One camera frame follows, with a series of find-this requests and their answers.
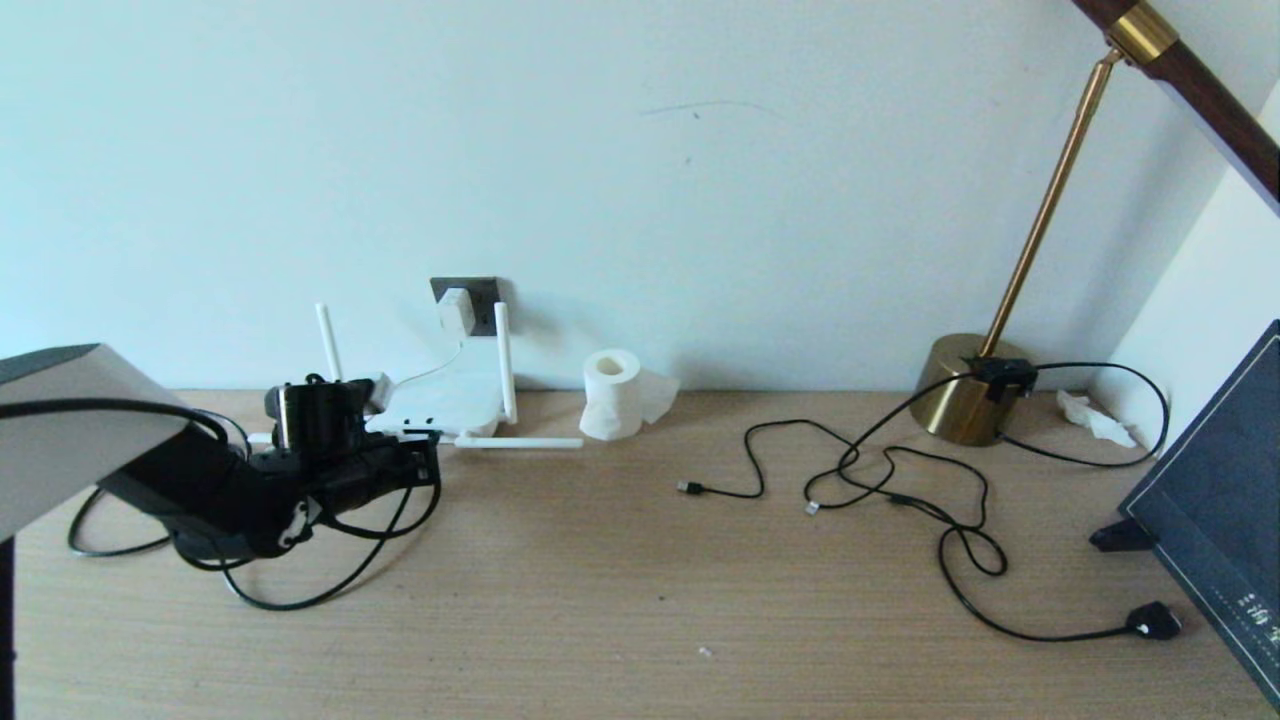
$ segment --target desk lamp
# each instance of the desk lamp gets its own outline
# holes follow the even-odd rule
[[[1019,374],[1019,364],[1029,369],[1023,360],[1027,354],[1002,342],[1001,334],[1117,61],[1124,60],[1140,69],[1185,100],[1203,120],[1219,150],[1280,214],[1280,150],[1249,111],[1179,40],[1178,32],[1144,0],[1071,1],[1103,31],[1110,50],[1093,65],[1084,86],[1075,120],[991,329],[986,336],[957,333],[938,338],[916,389],[945,384],[911,405],[911,414],[924,429],[957,445],[996,443],[1018,397],[1030,389],[1030,379]],[[946,382],[968,373],[975,377]]]

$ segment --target power adapter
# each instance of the power adapter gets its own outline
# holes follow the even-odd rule
[[[436,313],[440,315],[440,327],[444,334],[453,342],[465,342],[471,337],[471,331],[476,327],[475,307],[471,305],[471,293],[462,287],[451,287],[436,302]]]

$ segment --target black plug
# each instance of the black plug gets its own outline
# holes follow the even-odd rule
[[[1183,624],[1172,610],[1158,601],[1134,610],[1124,624],[1148,641],[1172,639],[1183,630]]]
[[[987,386],[987,400],[992,402],[1001,402],[1009,388],[1027,397],[1039,378],[1039,370],[1021,357],[973,357],[969,359],[969,369],[978,382]]]

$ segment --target white wall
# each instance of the white wall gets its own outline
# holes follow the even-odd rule
[[[1260,115],[1280,136],[1280,85]],[[1213,191],[1112,363],[1135,366],[1170,396],[1170,439],[1217,392],[1262,332],[1280,318],[1280,217],[1235,172]],[[1160,434],[1149,391],[1120,372],[1101,374],[1097,397],[1148,447]]]
[[[1160,8],[1261,106],[1274,1]],[[1068,0],[10,0],[0,356],[264,387],[323,368],[325,299],[348,372],[403,377],[448,354],[428,278],[497,274],[530,387],[623,346],[906,388],[986,329],[1102,54]],[[1107,356],[1222,167],[1119,69],[1007,338]]]

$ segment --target toilet paper roll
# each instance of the toilet paper roll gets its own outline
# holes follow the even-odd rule
[[[640,366],[635,354],[602,350],[582,364],[586,409],[579,428],[596,439],[618,439],[657,423],[671,410],[680,380]]]

